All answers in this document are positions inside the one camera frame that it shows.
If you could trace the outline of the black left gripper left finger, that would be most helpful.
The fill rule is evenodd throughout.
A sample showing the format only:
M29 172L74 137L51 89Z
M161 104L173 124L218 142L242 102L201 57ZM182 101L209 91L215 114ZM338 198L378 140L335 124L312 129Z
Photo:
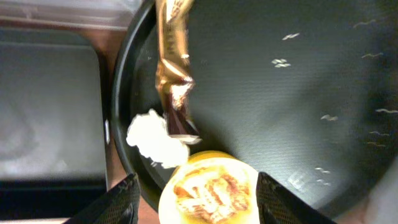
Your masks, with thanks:
M140 195L138 176L130 174L64 224L137 224Z

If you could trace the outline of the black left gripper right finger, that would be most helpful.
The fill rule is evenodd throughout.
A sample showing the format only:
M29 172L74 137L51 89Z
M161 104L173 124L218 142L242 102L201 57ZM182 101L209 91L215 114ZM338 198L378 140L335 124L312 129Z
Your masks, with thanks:
M256 198L261 224L336 224L265 172L258 174Z

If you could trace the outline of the yellow bowl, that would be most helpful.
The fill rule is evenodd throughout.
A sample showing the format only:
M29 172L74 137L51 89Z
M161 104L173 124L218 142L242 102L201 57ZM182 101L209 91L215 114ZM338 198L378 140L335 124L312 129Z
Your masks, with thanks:
M258 171L219 151L176 168L159 200L161 224L259 224Z

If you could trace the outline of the peanut shell food scraps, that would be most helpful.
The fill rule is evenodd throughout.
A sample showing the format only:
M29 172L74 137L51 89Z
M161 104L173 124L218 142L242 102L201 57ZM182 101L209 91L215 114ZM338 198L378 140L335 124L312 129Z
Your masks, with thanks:
M223 166L195 169L175 183L177 209L187 218L225 223L251 208L247 172Z

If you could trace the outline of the white tissue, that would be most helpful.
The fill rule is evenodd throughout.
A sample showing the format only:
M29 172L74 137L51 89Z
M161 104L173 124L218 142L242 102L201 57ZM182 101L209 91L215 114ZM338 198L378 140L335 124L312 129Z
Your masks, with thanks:
M166 120L153 109L132 119L126 142L136 146L142 156L159 163L164 169L183 165L190 153L185 143L169 136Z

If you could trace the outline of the gold snack wrapper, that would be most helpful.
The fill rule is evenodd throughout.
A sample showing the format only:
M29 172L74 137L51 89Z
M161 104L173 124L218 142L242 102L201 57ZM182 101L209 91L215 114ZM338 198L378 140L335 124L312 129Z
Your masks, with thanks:
M195 86L188 53L188 12L193 0L156 0L159 60L155 87L167 132L185 144L201 141L188 110L188 94Z

